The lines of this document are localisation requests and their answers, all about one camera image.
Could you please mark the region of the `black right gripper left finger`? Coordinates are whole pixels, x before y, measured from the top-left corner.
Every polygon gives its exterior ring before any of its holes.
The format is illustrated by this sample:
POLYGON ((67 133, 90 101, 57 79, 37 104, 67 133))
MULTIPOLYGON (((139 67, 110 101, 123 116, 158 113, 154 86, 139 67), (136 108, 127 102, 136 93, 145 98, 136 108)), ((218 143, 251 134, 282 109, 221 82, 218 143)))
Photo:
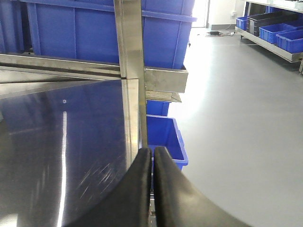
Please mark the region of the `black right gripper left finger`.
POLYGON ((141 148, 116 187, 68 227, 147 227, 149 221, 152 151, 141 148))

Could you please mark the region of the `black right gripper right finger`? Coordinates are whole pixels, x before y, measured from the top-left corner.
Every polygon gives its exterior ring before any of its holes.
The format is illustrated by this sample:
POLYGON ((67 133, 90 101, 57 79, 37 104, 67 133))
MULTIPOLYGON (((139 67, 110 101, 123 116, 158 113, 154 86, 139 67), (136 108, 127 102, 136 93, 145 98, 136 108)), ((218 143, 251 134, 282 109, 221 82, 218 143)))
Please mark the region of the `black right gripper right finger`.
POLYGON ((181 172, 165 147, 154 150, 154 198, 159 227, 246 227, 203 195, 181 172))

